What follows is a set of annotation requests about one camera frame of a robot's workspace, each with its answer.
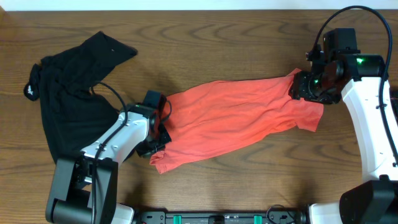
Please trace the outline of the red orange t-shirt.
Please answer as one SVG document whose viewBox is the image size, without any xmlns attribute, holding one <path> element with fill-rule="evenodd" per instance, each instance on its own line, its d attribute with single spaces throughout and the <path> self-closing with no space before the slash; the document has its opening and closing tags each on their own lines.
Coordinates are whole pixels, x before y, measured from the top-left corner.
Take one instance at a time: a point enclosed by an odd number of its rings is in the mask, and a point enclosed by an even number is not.
<svg viewBox="0 0 398 224">
<path fill-rule="evenodd" d="M 323 105 L 289 96 L 299 71 L 277 78 L 218 80 L 168 96 L 164 118 L 172 140 L 150 157 L 150 165 L 164 174 L 294 127 L 316 131 Z"/>
</svg>

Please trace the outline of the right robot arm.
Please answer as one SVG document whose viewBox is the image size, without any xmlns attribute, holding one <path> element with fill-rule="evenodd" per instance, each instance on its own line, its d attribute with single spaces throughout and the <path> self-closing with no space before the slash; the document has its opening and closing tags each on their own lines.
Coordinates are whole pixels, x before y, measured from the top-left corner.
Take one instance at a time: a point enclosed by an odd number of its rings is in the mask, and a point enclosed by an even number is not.
<svg viewBox="0 0 398 224">
<path fill-rule="evenodd" d="M 345 103 L 354 124 L 363 179 L 338 202 L 310 205 L 307 223 L 397 223 L 397 162 L 380 110 L 385 111 L 394 140 L 397 123 L 389 83 L 382 81 L 383 58 L 361 53 L 353 28 L 337 28 L 324 34 L 323 45 L 307 59 L 311 70 L 294 76 L 289 95 L 324 105 Z"/>
</svg>

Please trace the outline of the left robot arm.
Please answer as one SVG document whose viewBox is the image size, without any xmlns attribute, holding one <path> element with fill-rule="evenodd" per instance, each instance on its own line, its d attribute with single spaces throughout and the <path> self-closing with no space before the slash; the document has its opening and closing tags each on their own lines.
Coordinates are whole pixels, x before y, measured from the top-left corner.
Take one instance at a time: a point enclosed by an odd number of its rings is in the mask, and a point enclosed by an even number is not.
<svg viewBox="0 0 398 224">
<path fill-rule="evenodd" d="M 134 209 L 117 203 L 118 170 L 131 155 L 150 158 L 171 138 L 162 117 L 165 95 L 149 90 L 124 105 L 117 121 L 95 142 L 56 163 L 45 211 L 50 223 L 132 224 Z"/>
</svg>

